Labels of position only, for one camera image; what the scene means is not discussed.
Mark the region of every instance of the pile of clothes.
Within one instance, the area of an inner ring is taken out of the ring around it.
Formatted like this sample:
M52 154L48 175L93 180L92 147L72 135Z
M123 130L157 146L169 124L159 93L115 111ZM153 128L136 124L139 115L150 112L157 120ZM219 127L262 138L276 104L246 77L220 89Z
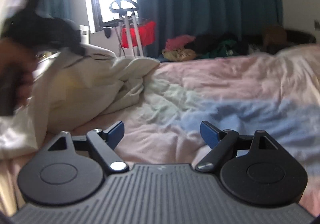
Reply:
M220 37L212 34L197 37L182 35L168 39L162 54L165 58L163 61L187 61L249 55L255 52L274 55L294 45L296 43L287 41L286 30L276 24L266 26L262 35L243 35L242 41L232 33L225 33Z
M168 39L162 50L165 59L170 61L187 61L198 59L214 59L248 54L248 44L239 42L232 33L221 37L212 34L178 36Z

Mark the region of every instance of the hand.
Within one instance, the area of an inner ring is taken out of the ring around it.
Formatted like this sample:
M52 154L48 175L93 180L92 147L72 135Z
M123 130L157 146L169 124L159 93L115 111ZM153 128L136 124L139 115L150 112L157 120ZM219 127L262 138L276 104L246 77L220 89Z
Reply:
M4 69L10 64L18 64L24 71L22 84L17 90L18 105L25 106L27 99L31 95L33 76L32 72L38 66L38 59L33 55L33 52L24 46L13 42L9 38L0 40L0 75Z

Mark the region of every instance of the black device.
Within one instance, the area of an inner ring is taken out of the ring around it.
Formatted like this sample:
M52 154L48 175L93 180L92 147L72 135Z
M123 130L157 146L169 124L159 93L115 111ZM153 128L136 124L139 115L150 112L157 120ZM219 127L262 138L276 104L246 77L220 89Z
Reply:
M61 132L26 164L18 186L27 204L12 223L309 224L298 205L303 167L268 133L242 136L202 122L213 149L196 165L135 164L113 151L123 123L84 136ZM91 158L76 154L86 150ZM239 151L248 153L239 156Z
M65 20L42 17L37 12L40 0L9 0L7 16L1 38L30 49L34 55L44 49L68 48L78 55L85 55L80 46L79 33ZM16 90L20 84L22 69L15 64L0 75L0 116L12 116L16 106Z

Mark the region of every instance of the silver rivet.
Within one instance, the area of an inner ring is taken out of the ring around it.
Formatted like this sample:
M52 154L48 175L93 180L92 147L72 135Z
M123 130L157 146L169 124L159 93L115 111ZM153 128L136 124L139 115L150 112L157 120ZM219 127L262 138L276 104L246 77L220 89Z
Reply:
M115 161L110 164L110 168L113 169L114 171L122 171L125 168L127 168L127 164L122 161Z
M201 171L210 171L214 168L214 165L210 162L203 162L197 165L197 168Z

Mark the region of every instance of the ribbed gray surface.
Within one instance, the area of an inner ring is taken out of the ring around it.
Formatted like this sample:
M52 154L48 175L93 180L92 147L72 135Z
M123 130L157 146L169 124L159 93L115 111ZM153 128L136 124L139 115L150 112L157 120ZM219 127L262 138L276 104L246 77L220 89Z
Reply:
M309 224L313 217L297 204L277 209L241 204L216 177L188 164L138 164L110 176L87 201L64 208L28 204L12 219L17 224Z

